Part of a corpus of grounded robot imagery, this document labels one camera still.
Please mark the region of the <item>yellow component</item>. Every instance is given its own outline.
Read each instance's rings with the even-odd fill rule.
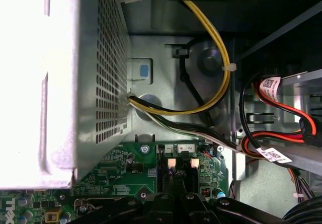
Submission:
[[[45,211],[45,223],[56,223],[59,222],[62,214],[62,208],[55,208]]]
[[[217,45],[217,47],[218,47],[218,49],[220,51],[221,57],[222,57],[223,66],[228,66],[230,64],[229,56],[228,56],[228,53],[227,53],[227,49],[226,49],[226,47],[225,47],[225,45],[224,45],[224,43],[223,43],[218,31],[215,29],[215,27],[209,21],[209,19],[203,14],[203,12],[192,1],[184,1],[184,3],[196,15],[196,17],[199,19],[199,21],[205,27],[205,29],[207,30],[207,32],[209,33],[211,38],[216,43],[216,45]],[[132,99],[130,99],[130,102],[133,105],[135,105],[136,107],[140,108],[141,110],[144,110],[146,112],[153,113],[153,114],[158,114],[158,115],[173,116],[173,115],[194,114],[194,113],[198,113],[198,112],[207,110],[208,108],[210,108],[211,106],[216,104],[221,99],[221,97],[225,94],[225,92],[227,91],[228,86],[229,86],[229,80],[230,80],[230,71],[224,70],[223,80],[222,80],[221,86],[220,86],[218,92],[216,93],[216,95],[209,102],[207,102],[205,105],[203,105],[203,106],[201,106],[201,107],[199,107],[199,108],[197,108],[195,110],[183,111],[183,112],[180,112],[180,111],[178,111],[178,112],[167,112],[167,111],[162,111],[162,110],[153,109],[153,108],[143,106],[143,105],[135,102]]]

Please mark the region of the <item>cable clip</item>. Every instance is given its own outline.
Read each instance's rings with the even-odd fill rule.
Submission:
[[[136,95],[132,92],[129,92],[126,96],[127,98],[130,98],[130,97],[136,97]]]
[[[302,193],[293,193],[294,198],[304,198],[304,195]]]
[[[237,65],[235,63],[230,63],[229,65],[223,66],[222,70],[235,71],[237,70]]]

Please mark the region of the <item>yellow wire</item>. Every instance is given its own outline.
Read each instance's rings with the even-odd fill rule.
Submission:
[[[196,15],[196,17],[199,19],[201,24],[205,27],[205,29],[207,30],[207,32],[209,33],[211,38],[216,43],[216,45],[220,51],[221,57],[222,57],[223,65],[228,66],[230,64],[229,63],[229,56],[228,56],[226,47],[225,47],[218,31],[215,29],[215,27],[209,21],[209,19],[202,13],[202,11],[192,1],[184,1],[184,3]],[[130,102],[146,112],[158,114],[158,115],[172,116],[172,115],[188,115],[188,114],[198,113],[198,112],[207,110],[208,108],[210,108],[211,106],[216,104],[221,99],[221,97],[225,94],[225,92],[228,89],[229,80],[230,80],[230,72],[227,70],[224,70],[223,80],[222,80],[221,86],[220,86],[219,90],[217,91],[216,95],[209,102],[207,102],[205,105],[203,105],[195,110],[183,111],[183,112],[180,112],[180,111],[168,112],[168,111],[163,111],[163,110],[158,110],[158,109],[146,107],[144,105],[137,103],[136,101],[134,101],[132,99],[130,99]]]

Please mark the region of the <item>red wire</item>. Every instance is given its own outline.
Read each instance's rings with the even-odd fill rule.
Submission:
[[[259,89],[259,91],[261,92],[262,97],[263,97],[263,98],[265,98],[265,102],[266,102],[267,104],[269,104],[269,105],[270,105],[270,102],[272,102],[272,103],[274,103],[275,105],[278,105],[278,106],[280,106],[280,107],[282,107],[282,108],[285,108],[285,109],[287,109],[287,110],[290,110],[290,111],[296,112],[296,113],[300,114],[301,116],[305,117],[305,118],[309,121],[309,123],[310,123],[310,125],[311,125],[311,128],[312,128],[312,135],[316,135],[316,125],[315,125],[315,123],[314,123],[313,119],[312,119],[309,115],[307,115],[305,112],[303,112],[303,111],[301,111],[301,110],[298,110],[298,109],[296,109],[296,108],[293,108],[293,107],[290,107],[290,106],[287,106],[287,105],[284,105],[284,104],[282,104],[282,103],[279,103],[279,102],[276,102],[276,101],[272,100],[271,98],[269,98],[268,96],[266,96],[266,94],[265,94],[265,93],[263,93],[263,91],[262,91],[261,89]]]
[[[296,143],[304,143],[304,140],[301,139],[302,138],[302,135],[301,134],[297,134],[297,135],[279,135],[279,134],[276,134],[276,133],[271,133],[271,132],[265,132],[265,131],[263,131],[263,132],[254,133],[254,134],[252,134],[252,136],[253,137],[256,137],[256,136],[271,136],[271,137],[276,137],[276,138],[283,139],[283,140],[286,140],[286,141],[291,141],[291,142],[296,142]],[[253,151],[251,151],[248,148],[249,139],[247,137],[242,142],[245,145],[245,150],[249,154],[256,154],[256,155],[261,156],[261,154],[256,153],[256,152],[253,152]]]

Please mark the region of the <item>circular hole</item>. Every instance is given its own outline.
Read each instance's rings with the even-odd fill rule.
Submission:
[[[154,95],[147,94],[147,95],[141,96],[140,99],[150,102],[152,104],[158,105],[158,106],[162,106],[160,99]],[[140,110],[135,109],[135,112],[136,112],[137,116],[139,118],[141,118],[142,120],[152,121],[145,113],[141,112]]]

